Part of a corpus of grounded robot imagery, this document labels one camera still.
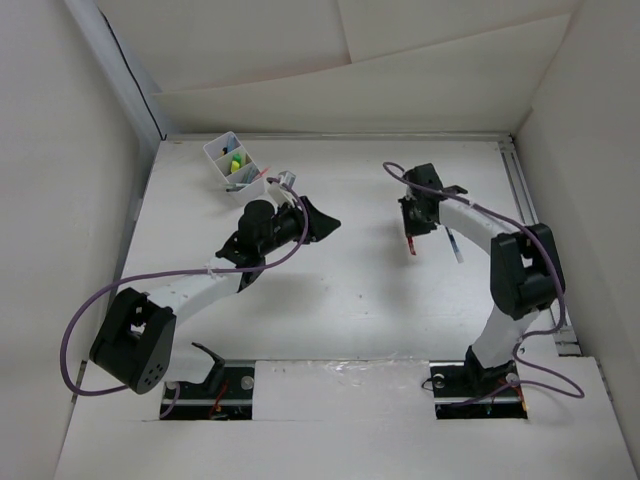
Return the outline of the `red gel pen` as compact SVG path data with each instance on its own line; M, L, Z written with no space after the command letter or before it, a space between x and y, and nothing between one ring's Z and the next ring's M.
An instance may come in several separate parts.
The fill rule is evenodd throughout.
M414 245L414 239L412 236L407 236L407 244L408 244L408 248L409 248L409 252L412 256L416 256L416 250L415 250L415 245Z

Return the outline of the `purple gel pen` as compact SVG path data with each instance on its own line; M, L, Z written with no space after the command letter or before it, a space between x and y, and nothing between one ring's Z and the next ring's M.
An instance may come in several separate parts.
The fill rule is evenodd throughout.
M462 263L464 262L464 257L463 257L463 255L462 255L462 253L461 253L461 250L460 250L460 248L459 248L459 245L458 245L458 243L457 243L457 241L456 241L456 238L455 238L455 236L454 236L454 234L453 234L452 230L451 230L451 229L449 229L448 227L446 227L446 228L445 228L445 232L446 232L447 237L448 237L448 239L449 239L449 242L450 242L450 245L451 245L451 247L452 247L452 250L453 250L454 256L455 256L455 258L456 258L456 261L457 261L459 264L462 264Z

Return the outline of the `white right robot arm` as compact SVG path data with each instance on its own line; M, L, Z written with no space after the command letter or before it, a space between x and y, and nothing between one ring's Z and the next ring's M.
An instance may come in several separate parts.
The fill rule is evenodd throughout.
M455 230L488 254L489 288L494 306L462 369L465 387L478 396L508 375L514 352L532 334L530 325L555 302L564 301L566 284L554 235L544 223L523 225L466 197L458 186L442 184L431 163L409 170L383 164L407 190L399 199L409 243L438 227Z

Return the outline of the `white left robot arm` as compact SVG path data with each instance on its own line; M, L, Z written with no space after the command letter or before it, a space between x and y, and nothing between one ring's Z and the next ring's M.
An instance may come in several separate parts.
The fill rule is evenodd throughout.
M149 293L133 288L119 292L90 349L90 360L137 394L164 379L172 381L177 372L173 342L181 323L248 288L275 250L290 242L319 242L340 226L305 196L298 205L249 202L211 267Z

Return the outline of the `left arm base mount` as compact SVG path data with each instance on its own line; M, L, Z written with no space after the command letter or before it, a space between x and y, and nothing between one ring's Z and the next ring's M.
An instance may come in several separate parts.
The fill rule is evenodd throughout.
M256 362L226 360L194 342L174 360L160 404L161 420L248 421Z

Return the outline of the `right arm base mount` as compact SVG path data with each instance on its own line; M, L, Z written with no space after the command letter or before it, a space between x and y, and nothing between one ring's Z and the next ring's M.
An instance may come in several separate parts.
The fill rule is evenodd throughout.
M421 387L433 394L438 420L527 419L513 359L485 369L468 348L462 361L433 361Z

